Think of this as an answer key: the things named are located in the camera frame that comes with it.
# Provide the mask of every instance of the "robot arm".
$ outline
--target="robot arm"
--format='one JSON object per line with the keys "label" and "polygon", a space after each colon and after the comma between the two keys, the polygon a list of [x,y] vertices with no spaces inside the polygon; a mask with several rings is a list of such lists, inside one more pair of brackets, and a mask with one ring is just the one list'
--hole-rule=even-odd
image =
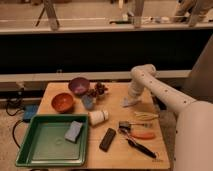
{"label": "robot arm", "polygon": [[134,67],[131,70],[132,82],[129,88],[130,96],[137,97],[141,95],[145,86],[167,107],[177,114],[186,106],[196,101],[194,98],[155,79],[153,77],[155,73],[156,69],[151,64]]}
{"label": "robot arm", "polygon": [[178,114],[173,171],[213,171],[213,104],[158,81],[155,73],[150,64],[134,67],[129,95],[136,98],[146,87]]}

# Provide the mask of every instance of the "power strip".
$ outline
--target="power strip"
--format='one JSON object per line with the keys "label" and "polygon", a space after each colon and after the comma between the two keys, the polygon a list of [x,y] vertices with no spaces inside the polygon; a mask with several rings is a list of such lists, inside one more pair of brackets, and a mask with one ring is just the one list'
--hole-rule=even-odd
{"label": "power strip", "polygon": [[24,122],[30,122],[31,118],[36,115],[38,110],[38,105],[27,105],[25,106],[25,112],[23,116]]}

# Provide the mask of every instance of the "white cup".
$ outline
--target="white cup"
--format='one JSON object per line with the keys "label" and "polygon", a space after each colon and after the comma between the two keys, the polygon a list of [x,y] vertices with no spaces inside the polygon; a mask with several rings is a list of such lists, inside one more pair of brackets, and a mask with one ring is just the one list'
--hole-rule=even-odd
{"label": "white cup", "polygon": [[89,120],[92,126],[108,120],[109,114],[106,110],[97,110],[89,112]]}

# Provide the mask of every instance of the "small bowl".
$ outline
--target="small bowl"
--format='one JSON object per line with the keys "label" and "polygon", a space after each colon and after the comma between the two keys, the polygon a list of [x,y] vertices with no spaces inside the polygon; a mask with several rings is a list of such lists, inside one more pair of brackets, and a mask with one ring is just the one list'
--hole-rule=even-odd
{"label": "small bowl", "polygon": [[72,91],[75,95],[78,96],[85,94],[89,90],[89,87],[90,82],[84,77],[76,77],[72,79],[68,85],[70,91]]}
{"label": "small bowl", "polygon": [[65,113],[72,109],[74,100],[71,94],[60,93],[52,99],[51,105],[57,112]]}

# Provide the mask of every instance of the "green tray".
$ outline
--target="green tray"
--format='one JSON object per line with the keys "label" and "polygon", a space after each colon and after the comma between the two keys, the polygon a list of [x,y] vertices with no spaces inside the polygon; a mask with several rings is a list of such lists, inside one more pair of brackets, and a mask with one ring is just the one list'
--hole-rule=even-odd
{"label": "green tray", "polygon": [[[72,121],[83,127],[76,143],[64,138]],[[74,114],[37,115],[28,127],[19,150],[17,167],[81,166],[88,140],[88,116]]]}

